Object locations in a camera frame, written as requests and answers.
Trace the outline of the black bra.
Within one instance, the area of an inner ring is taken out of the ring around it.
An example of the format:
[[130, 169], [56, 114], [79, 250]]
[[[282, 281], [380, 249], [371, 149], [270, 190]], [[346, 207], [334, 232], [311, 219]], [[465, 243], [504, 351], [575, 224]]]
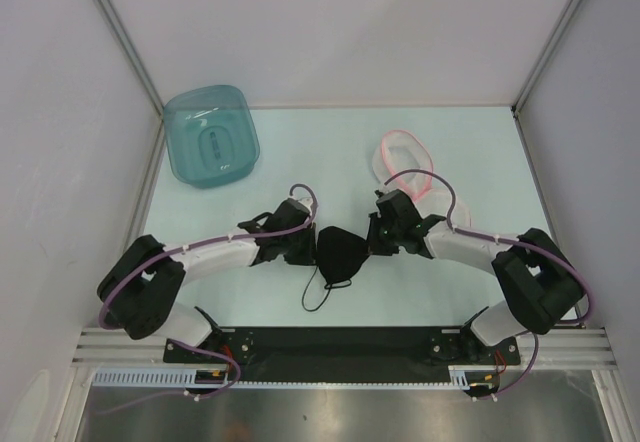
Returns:
[[[316, 268], [301, 296], [301, 306], [308, 313], [317, 312], [334, 290], [350, 287], [352, 278], [359, 272], [370, 256], [367, 240], [342, 228], [323, 228], [317, 238]], [[305, 303], [307, 291], [317, 272], [324, 279], [325, 295], [315, 307]]]

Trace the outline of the pink mesh laundry bag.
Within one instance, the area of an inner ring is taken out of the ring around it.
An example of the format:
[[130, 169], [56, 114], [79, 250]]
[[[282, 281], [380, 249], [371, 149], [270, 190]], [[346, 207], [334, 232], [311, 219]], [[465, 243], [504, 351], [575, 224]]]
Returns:
[[452, 202], [449, 190], [438, 181], [433, 182], [426, 171], [433, 172], [432, 158], [424, 144], [406, 130], [391, 130], [381, 139], [372, 157], [372, 170], [378, 182], [384, 183], [399, 172], [418, 169], [391, 181], [389, 190], [406, 193], [422, 218], [429, 215], [446, 216]]

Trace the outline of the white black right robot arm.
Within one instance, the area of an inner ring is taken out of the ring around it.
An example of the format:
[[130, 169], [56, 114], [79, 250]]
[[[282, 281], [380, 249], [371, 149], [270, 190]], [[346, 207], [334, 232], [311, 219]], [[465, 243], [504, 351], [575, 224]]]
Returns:
[[423, 217], [399, 189], [376, 192], [367, 240], [377, 256], [400, 250], [446, 260], [495, 276], [504, 300], [472, 316], [460, 329], [459, 351], [484, 363], [500, 343], [521, 333], [545, 335], [587, 295], [573, 266], [542, 230], [505, 238], [457, 227], [441, 215]]

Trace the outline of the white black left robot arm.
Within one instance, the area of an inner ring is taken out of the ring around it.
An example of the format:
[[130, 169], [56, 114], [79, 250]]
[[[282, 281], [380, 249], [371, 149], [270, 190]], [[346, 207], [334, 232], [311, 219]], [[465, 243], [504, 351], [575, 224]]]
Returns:
[[181, 246], [151, 235], [137, 238], [97, 288], [99, 326], [122, 329], [132, 340], [152, 335], [186, 344], [197, 360], [214, 359], [221, 338], [211, 316], [177, 301], [181, 288], [216, 273], [249, 268], [283, 257], [313, 262], [317, 202], [288, 197], [277, 209], [240, 223], [231, 233]]

